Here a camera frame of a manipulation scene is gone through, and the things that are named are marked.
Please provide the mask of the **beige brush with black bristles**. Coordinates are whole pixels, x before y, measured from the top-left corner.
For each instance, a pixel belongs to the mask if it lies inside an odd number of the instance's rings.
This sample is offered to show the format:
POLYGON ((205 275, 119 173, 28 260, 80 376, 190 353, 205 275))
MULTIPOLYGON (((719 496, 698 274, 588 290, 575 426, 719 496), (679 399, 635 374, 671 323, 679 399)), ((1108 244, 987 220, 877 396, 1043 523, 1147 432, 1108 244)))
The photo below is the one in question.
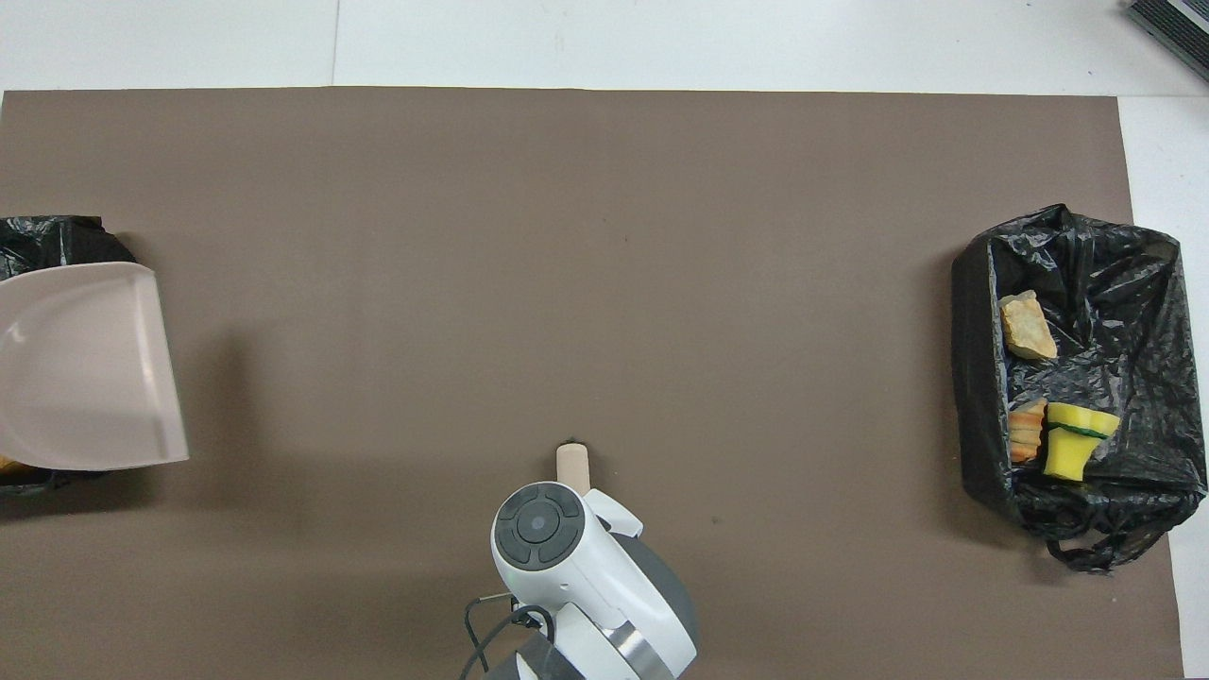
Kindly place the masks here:
POLYGON ((580 442, 565 442, 555 451, 555 480, 569 486, 579 496, 586 496, 592 488, 590 479, 590 450, 580 442))

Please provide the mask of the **pale beige foam chunk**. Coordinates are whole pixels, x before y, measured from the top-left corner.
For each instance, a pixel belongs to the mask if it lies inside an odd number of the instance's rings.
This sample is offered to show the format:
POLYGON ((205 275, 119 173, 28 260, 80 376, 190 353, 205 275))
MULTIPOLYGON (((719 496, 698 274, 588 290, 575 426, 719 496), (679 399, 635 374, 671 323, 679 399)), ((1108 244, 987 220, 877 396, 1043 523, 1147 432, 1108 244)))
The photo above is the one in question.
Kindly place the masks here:
POLYGON ((1022 361, 1057 361, 1058 348, 1035 290, 997 301, 1003 341, 1022 361))

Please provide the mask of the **striped orange bread piece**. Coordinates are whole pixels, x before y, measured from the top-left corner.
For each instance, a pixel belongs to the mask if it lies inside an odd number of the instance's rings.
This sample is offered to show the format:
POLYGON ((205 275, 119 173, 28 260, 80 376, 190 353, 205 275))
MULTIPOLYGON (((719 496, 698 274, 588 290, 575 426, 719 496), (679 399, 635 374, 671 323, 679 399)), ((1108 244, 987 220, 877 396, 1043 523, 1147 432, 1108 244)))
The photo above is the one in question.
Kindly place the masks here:
POLYGON ((1010 460, 1014 466, 1035 460, 1045 434, 1045 414, 1048 400, 1037 398, 1020 404, 1010 413, 1010 460))

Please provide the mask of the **yellow sponge wedge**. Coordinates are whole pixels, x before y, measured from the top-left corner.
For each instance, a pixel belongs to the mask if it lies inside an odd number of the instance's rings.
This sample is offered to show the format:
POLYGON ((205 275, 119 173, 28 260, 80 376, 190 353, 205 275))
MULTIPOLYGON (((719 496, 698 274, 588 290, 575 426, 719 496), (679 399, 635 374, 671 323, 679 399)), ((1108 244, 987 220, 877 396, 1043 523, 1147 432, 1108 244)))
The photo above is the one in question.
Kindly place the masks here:
POLYGON ((1071 430, 1049 430, 1042 473, 1059 482, 1084 482, 1084 466, 1101 443, 1104 439, 1100 436, 1071 430))

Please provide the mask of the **beige plastic dustpan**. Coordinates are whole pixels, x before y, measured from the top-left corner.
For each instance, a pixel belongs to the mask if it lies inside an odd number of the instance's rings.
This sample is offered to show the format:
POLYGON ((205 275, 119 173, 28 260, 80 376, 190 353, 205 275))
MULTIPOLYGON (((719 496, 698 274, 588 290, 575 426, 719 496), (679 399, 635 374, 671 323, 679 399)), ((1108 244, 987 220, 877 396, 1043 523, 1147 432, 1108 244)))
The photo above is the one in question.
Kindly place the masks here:
POLYGON ((48 469, 189 459, 151 267, 86 263, 0 282, 0 456, 48 469))

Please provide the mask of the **left black trash bag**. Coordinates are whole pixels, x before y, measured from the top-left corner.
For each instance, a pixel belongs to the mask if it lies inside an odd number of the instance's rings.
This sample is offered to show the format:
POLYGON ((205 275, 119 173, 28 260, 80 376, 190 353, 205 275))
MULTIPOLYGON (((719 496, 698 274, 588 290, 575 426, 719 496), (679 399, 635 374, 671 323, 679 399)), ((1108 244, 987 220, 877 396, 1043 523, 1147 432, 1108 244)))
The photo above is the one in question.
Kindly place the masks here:
POLYGON ((1054 204, 987 229, 951 265, 951 375, 962 486, 1074 571, 1140 558, 1209 499, 1207 438, 1182 247, 1155 229, 1054 204), (997 301, 1035 290, 1057 361, 1022 361, 997 301), (1084 482, 1010 460, 1010 413, 1028 400, 1113 413, 1121 426, 1084 482))

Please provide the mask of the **black trash bag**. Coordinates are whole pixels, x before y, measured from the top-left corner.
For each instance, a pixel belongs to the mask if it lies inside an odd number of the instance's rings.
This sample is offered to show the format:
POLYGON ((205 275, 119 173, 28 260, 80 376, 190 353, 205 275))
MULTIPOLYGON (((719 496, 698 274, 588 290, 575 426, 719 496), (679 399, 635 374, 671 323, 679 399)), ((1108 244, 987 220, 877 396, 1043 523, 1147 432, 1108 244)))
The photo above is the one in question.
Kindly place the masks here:
MULTIPOLYGON (((66 265, 138 263, 99 217, 40 215, 0 218, 0 282, 66 265)), ((31 467, 0 476, 0 499, 27 499, 73 482, 94 482, 103 472, 31 467)))
POLYGON ((1074 571, 1140 558, 1209 499, 1207 438, 1182 247, 1155 229, 1054 204, 987 229, 951 265, 951 375, 962 486, 1074 571), (1022 361, 997 301, 1035 290, 1057 361, 1022 361), (1010 460, 1010 413, 1028 400, 1113 413, 1121 426, 1084 482, 1010 460))

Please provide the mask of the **right black trash bag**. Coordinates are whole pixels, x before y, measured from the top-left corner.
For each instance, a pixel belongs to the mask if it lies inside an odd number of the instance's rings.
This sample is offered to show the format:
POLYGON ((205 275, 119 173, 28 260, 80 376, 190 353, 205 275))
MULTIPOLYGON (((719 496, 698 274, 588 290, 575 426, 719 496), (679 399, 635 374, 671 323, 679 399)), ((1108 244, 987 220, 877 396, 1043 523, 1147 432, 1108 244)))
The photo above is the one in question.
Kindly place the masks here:
MULTIPOLYGON (((0 218, 0 282, 66 265, 138 263, 99 217, 40 215, 0 218)), ((94 482, 103 472, 31 467, 0 476, 0 499, 27 499, 73 482, 94 482)))

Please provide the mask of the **brown table mat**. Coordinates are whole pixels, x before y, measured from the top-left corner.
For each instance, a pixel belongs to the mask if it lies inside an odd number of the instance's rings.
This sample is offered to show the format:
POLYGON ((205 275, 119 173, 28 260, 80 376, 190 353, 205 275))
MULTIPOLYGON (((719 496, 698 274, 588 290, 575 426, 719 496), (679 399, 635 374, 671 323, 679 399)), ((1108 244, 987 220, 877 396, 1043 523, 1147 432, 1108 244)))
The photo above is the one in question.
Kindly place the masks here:
POLYGON ((191 457, 0 501, 0 680, 455 680, 569 438, 686 680, 1180 676, 1165 543, 964 494, 951 263, 1055 203, 1134 219, 1113 98, 8 92, 0 215, 154 267, 191 457))

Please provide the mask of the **dark grey ribbed object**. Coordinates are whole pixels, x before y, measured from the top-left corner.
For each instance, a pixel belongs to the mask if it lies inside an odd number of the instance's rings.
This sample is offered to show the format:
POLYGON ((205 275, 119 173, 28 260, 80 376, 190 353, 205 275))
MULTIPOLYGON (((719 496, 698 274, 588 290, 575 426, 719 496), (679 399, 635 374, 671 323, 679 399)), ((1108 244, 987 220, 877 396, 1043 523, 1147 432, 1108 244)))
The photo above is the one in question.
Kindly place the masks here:
POLYGON ((1132 0, 1124 12, 1209 82, 1209 0, 1132 0))

